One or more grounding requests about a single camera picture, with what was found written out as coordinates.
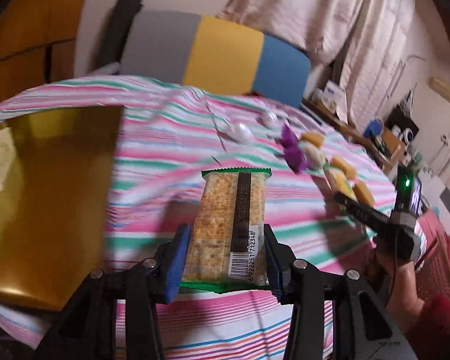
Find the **person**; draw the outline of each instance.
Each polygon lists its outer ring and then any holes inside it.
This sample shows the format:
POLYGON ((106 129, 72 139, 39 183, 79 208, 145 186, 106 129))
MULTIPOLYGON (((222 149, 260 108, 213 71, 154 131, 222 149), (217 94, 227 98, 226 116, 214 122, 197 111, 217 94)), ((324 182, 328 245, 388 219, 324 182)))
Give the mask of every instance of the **person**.
MULTIPOLYGON (((375 240, 378 263, 393 278, 394 257, 375 240)), ((402 330, 418 360, 450 360, 450 299, 437 296, 429 302, 418 297, 413 262, 398 261, 395 285, 387 311, 402 330)))

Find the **purple object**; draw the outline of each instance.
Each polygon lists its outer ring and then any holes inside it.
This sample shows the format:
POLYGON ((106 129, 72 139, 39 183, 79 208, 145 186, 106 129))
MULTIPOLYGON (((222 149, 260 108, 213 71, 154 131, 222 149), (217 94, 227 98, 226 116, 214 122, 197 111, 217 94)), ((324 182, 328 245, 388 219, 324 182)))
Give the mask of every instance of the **purple object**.
POLYGON ((285 158, 285 161, 290 169, 295 173, 300 173, 308 168, 310 164, 306 160, 303 152, 300 150, 298 139, 289 126, 283 126, 281 139, 283 146, 283 157, 285 158))

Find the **power cord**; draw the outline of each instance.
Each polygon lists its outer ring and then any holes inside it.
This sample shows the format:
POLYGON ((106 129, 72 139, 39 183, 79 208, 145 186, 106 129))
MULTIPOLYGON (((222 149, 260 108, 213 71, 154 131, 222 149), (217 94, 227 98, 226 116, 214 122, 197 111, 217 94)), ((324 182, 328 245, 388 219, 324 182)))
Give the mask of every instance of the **power cord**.
POLYGON ((397 245, 398 245, 398 230, 395 231, 395 244, 394 244, 394 277, 391 279, 391 287, 390 291, 388 293, 387 302, 385 303, 385 307, 388 306, 388 303, 390 302, 390 298, 392 297, 392 293, 394 292, 395 288, 395 279, 397 276, 397 266, 398 266, 398 259, 397 259, 397 245))

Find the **bed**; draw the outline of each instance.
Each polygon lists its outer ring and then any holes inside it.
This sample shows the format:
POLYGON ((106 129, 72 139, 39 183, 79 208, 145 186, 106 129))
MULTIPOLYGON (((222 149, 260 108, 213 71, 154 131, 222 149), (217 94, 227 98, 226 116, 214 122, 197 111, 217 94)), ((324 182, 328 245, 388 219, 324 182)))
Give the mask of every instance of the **bed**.
MULTIPOLYGON (((195 87, 139 76, 93 76, 27 90, 0 104, 0 122, 61 107, 122 105, 104 237, 104 265, 126 269, 153 256, 180 223, 193 223, 204 188, 200 172, 223 167, 270 167, 265 222, 279 242, 321 270, 343 274, 363 269, 372 232, 343 217, 320 172, 294 174, 282 158, 280 131, 260 123, 263 111, 279 109, 295 133, 325 135, 327 156, 338 154, 358 170, 376 208, 389 213, 395 189, 361 146, 349 144, 328 125, 298 109, 260 97, 216 96, 195 87), (220 130, 225 120, 250 126, 255 142, 237 144, 220 130)), ((415 232, 426 239, 419 226, 415 232)), ((158 318, 168 359, 281 359, 292 307, 268 291, 227 294, 183 289, 158 318)), ((332 351, 332 308, 324 305, 324 355, 332 351)), ((48 322, 0 304, 0 327, 36 347, 48 322)), ((125 304, 118 303, 117 358, 125 357, 125 304)))

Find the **metal screw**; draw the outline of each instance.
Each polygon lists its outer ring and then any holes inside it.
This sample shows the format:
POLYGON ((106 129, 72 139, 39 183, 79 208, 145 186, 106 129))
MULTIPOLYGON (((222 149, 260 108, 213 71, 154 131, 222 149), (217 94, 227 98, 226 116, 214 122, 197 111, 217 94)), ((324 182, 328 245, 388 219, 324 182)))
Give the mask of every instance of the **metal screw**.
POLYGON ((307 262, 304 259, 296 259, 293 261, 293 266, 298 269, 307 268, 307 262))
POLYGON ((103 276, 103 271, 101 269, 94 269, 90 272, 90 277, 92 279, 100 279, 103 276))
POLYGON ((346 273, 349 279, 352 280, 358 280, 360 278, 360 274, 357 271, 354 271, 353 269, 351 271, 348 271, 346 273))
POLYGON ((157 266, 157 261, 155 259, 144 259, 143 266, 145 268, 155 268, 157 266))

